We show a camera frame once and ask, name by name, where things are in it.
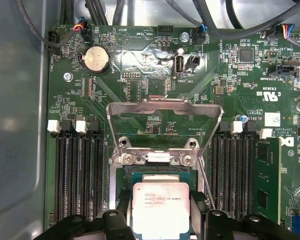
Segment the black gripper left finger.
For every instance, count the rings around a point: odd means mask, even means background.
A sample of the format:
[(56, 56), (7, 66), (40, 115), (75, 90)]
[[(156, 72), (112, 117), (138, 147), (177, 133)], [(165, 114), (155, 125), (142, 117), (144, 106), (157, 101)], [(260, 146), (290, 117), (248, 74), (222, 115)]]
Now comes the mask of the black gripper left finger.
[(136, 236), (127, 223), (132, 190), (121, 190), (116, 209), (102, 213), (101, 217), (88, 221), (84, 215), (71, 215), (59, 221), (36, 237), (37, 240), (74, 240), (97, 238), (98, 240), (135, 240)]

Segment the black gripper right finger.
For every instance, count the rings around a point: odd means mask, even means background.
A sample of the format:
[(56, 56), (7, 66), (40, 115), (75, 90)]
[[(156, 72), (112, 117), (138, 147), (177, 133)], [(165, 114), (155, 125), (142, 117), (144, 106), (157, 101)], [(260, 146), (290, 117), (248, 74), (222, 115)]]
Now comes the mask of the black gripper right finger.
[(218, 209), (210, 209), (206, 196), (191, 191), (190, 224), (198, 240), (300, 240), (300, 236), (268, 218), (251, 214), (241, 221)]

